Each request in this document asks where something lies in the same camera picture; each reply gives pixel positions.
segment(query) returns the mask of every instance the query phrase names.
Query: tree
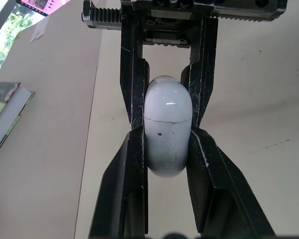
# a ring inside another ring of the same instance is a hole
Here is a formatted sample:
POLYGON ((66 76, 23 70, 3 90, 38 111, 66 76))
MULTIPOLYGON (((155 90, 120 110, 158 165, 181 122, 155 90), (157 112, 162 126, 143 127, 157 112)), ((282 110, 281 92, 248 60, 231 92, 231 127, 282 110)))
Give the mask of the tree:
POLYGON ((0 51, 0 68, 4 63, 17 34, 32 25, 31 17, 33 13, 32 10, 17 4, 3 25, 6 40, 3 49, 0 51))

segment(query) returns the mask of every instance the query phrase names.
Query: white capsule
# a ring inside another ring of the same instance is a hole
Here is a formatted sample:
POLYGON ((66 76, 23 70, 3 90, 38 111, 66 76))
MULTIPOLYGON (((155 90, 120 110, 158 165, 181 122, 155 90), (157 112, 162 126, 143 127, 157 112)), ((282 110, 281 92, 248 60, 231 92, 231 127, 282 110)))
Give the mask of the white capsule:
POLYGON ((193 106, 187 89, 171 76, 154 79, 145 97, 148 167, 158 176, 178 175, 186 166, 193 106))

